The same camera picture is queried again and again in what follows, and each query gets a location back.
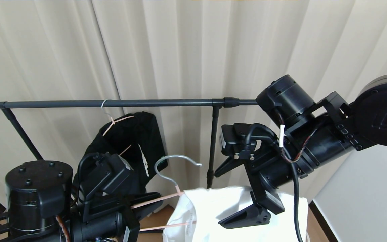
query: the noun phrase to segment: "hanger hook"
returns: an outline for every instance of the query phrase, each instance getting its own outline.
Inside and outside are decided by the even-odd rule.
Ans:
[[[105,103],[106,101],[109,101],[109,100],[111,100],[111,99],[106,99],[106,100],[103,101],[103,103],[101,104],[101,109],[102,109],[102,111],[103,111],[106,115],[108,115],[108,116],[112,119],[112,121],[113,121],[112,115],[110,115],[109,113],[107,113],[107,112],[104,110],[104,103]]]
[[[160,158],[160,159],[156,162],[156,164],[155,164],[155,172],[156,172],[156,174],[157,174],[158,176],[162,177],[163,179],[167,179],[167,180],[169,180],[169,181],[172,181],[172,182],[174,183],[174,185],[176,185],[176,187],[178,187],[177,182],[175,182],[173,179],[171,179],[171,178],[169,178],[169,177],[167,177],[167,176],[162,175],[162,174],[159,173],[159,171],[158,171],[158,165],[159,165],[160,163],[162,163],[163,161],[165,161],[165,160],[168,159],[168,158],[174,158],[174,157],[177,157],[177,158],[183,158],[183,159],[185,159],[185,160],[188,160],[189,162],[191,162],[191,163],[194,164],[195,166],[203,166],[203,164],[201,164],[201,163],[196,163],[192,158],[190,158],[190,157],[188,157],[188,156],[186,156],[186,155],[167,155],[167,156],[164,156],[164,157]]]

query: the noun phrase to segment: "curtain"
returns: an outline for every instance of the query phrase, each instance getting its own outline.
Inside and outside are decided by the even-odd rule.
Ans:
[[[387,74],[387,1],[0,1],[0,100],[254,99],[290,74],[315,101],[337,91],[349,103]],[[182,189],[206,186],[211,107],[106,108],[113,117],[156,115]],[[74,170],[109,121],[100,108],[14,109],[47,160]],[[277,127],[258,106],[221,109],[219,125]],[[216,148],[215,169],[225,160]],[[346,156],[301,180],[313,199]],[[5,174],[34,157],[0,112],[0,202]],[[243,167],[213,187],[247,185]],[[291,192],[292,184],[282,187]],[[147,186],[174,187],[159,177]]]

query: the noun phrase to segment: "floor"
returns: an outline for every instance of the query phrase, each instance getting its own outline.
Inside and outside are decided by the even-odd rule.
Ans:
[[[172,207],[166,206],[161,211],[143,219],[141,221],[141,227],[147,228],[165,225],[173,211],[174,209]],[[310,236],[310,242],[329,242],[310,209],[308,210],[307,232]],[[160,233],[142,233],[138,237],[138,242],[159,241],[162,241],[162,234]]]

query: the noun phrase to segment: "white cloth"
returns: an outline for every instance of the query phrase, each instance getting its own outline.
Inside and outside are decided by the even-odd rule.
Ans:
[[[226,229],[218,222],[252,204],[250,187],[226,187],[222,189],[198,188],[186,190],[178,200],[174,213],[167,224],[190,221],[188,225],[169,227],[163,231],[164,242],[221,242],[264,241],[297,242],[293,219],[294,197],[279,193],[286,209],[284,213],[271,214],[269,224]],[[307,230],[307,199],[300,198],[299,224],[303,238]]]

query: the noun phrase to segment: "garment rack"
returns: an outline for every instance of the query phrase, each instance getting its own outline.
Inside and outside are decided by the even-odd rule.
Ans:
[[[0,101],[0,110],[11,122],[17,133],[25,142],[28,149],[37,160],[43,159],[37,148],[23,130],[11,109],[30,108],[92,108],[101,107],[103,100],[71,100],[71,101]],[[103,107],[186,107],[186,106],[211,106],[212,110],[212,135],[210,138],[209,169],[207,170],[207,188],[212,187],[214,176],[214,156],[216,135],[218,128],[219,109],[237,106],[257,105],[255,100],[225,97],[219,99],[167,99],[167,100],[107,100]]]

